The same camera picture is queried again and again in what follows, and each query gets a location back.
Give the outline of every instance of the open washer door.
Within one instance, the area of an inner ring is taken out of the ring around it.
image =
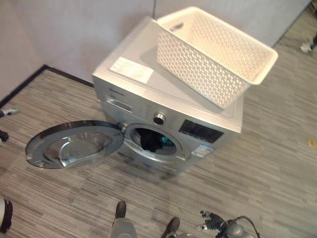
[[[116,125],[100,120],[81,120],[48,128],[27,144],[27,161],[44,169],[87,169],[115,152],[124,135]]]

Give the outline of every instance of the silver washing machine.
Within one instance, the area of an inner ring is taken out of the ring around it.
[[[106,121],[73,121],[42,131],[27,161],[46,169],[88,168],[118,151],[178,174],[241,132],[243,98],[220,109],[157,63],[160,27],[143,20],[93,73]]]

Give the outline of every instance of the basket handle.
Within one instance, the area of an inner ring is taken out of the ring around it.
[[[183,26],[184,26],[184,22],[181,22],[181,23],[178,23],[177,25],[171,27],[169,30],[170,30],[171,32],[173,32],[173,31],[176,31],[176,30],[182,28]]]

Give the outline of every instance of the control knob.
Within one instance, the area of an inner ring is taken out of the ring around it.
[[[157,125],[163,125],[164,122],[166,121],[166,117],[164,116],[163,113],[156,113],[154,115],[153,121]]]

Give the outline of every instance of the wall baseboard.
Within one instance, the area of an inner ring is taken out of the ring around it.
[[[94,87],[94,84],[93,84],[93,83],[87,82],[87,81],[85,81],[84,79],[78,78],[78,77],[76,77],[76,76],[74,76],[74,75],[71,75],[71,74],[66,73],[66,72],[64,72],[64,71],[61,71],[61,70],[59,70],[59,69],[50,67],[50,66],[48,66],[48,65],[46,65],[46,64],[45,64],[45,67],[46,67],[45,69],[47,69],[47,70],[49,70],[49,71],[51,71],[51,72],[57,73],[57,74],[59,74],[59,75],[61,75],[61,76],[64,76],[65,78],[72,79],[72,80],[74,80],[74,81],[76,81],[76,82],[85,84],[85,85],[87,85],[87,86],[89,86],[89,87]]]
[[[87,82],[81,78],[75,77],[69,73],[61,71],[59,69],[50,67],[46,64],[41,66],[38,70],[36,70],[30,77],[28,77],[24,82],[22,82],[19,86],[17,86],[11,93],[9,93],[5,98],[0,101],[0,108],[2,108],[5,104],[7,104],[16,94],[18,94],[24,87],[26,87],[30,82],[32,82],[37,76],[39,76],[44,70],[49,70],[66,78],[72,79],[76,82],[85,84],[90,87],[94,87],[94,84],[91,82]]]

